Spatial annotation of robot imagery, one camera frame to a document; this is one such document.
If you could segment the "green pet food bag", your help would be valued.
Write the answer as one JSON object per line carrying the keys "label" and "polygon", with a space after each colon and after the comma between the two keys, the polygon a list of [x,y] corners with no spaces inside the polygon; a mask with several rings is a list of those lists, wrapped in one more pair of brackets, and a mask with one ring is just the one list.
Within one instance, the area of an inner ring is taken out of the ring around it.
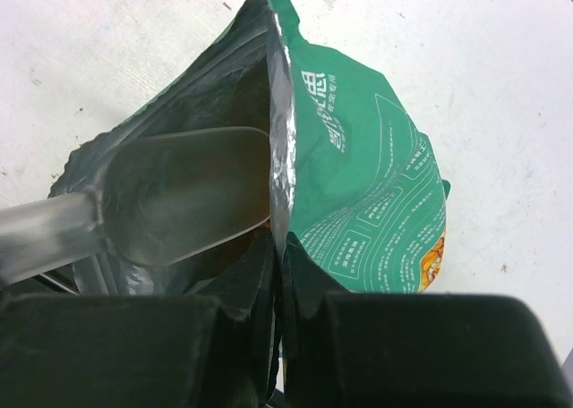
{"label": "green pet food bag", "polygon": [[440,271],[449,183],[386,78],[308,42],[290,0],[246,0],[171,84],[74,150],[50,193],[82,191],[138,138],[228,126],[270,134],[271,224],[346,289],[420,293]]}

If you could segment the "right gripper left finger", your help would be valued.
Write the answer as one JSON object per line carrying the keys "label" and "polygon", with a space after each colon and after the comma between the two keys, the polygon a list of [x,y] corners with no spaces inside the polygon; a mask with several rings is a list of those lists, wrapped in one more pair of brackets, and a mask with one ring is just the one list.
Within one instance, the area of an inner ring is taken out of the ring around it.
{"label": "right gripper left finger", "polygon": [[192,294],[1,300],[4,407],[262,407],[277,381],[275,246]]}

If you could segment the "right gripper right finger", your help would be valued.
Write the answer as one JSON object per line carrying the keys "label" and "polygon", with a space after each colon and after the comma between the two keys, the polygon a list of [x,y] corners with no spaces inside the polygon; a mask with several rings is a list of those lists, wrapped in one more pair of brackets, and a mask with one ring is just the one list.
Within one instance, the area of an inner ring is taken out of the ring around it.
{"label": "right gripper right finger", "polygon": [[559,407],[562,372],[521,301],[351,293],[295,235],[280,266],[292,407]]}

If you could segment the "clear plastic scoop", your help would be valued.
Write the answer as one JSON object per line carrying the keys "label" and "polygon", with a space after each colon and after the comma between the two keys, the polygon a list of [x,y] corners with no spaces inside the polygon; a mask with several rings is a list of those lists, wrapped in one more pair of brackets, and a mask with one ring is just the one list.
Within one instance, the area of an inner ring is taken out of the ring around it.
{"label": "clear plastic scoop", "polygon": [[109,251],[164,268],[269,218],[269,136],[239,126],[139,138],[111,150],[88,186],[1,212],[11,285]]}

